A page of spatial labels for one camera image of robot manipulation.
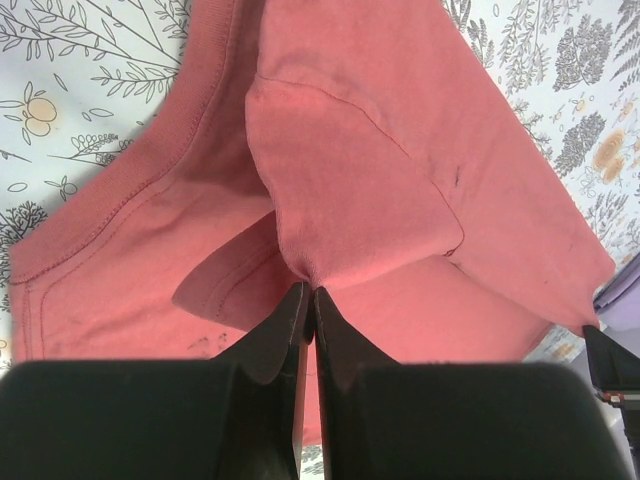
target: white floral fabric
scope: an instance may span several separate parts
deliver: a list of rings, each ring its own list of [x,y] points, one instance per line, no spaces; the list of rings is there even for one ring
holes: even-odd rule
[[[640,252],[640,0],[441,1],[622,267]],[[180,70],[190,2],[0,0],[0,370],[11,366],[8,247],[153,121]],[[529,358],[582,348],[555,328]],[[322,477],[319,447],[302,471]]]

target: ribbed neckline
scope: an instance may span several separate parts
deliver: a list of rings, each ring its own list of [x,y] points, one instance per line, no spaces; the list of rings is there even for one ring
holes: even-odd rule
[[[195,0],[184,62],[156,119],[104,172],[11,248],[11,283],[29,281],[78,253],[129,200],[185,156],[202,117],[222,93],[242,1]]]

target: red fabric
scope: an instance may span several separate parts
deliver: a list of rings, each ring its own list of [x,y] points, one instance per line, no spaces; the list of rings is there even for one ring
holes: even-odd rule
[[[613,263],[438,0],[192,18],[153,125],[11,250],[16,361],[215,356],[291,272],[406,362],[517,360],[596,322]]]

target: purple object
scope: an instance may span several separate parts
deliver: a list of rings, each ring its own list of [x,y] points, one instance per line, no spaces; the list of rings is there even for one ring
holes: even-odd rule
[[[640,328],[640,255],[596,297],[600,320],[614,330]]]

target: floral tablecloth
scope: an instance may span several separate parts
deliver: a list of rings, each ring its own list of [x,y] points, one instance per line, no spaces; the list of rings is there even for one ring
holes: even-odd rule
[[[640,251],[640,0],[442,3],[623,266]],[[190,15],[190,0],[0,0],[0,369],[11,365],[8,247],[153,121]],[[582,348],[556,328],[530,359]],[[319,447],[303,460],[303,478],[322,476]]]

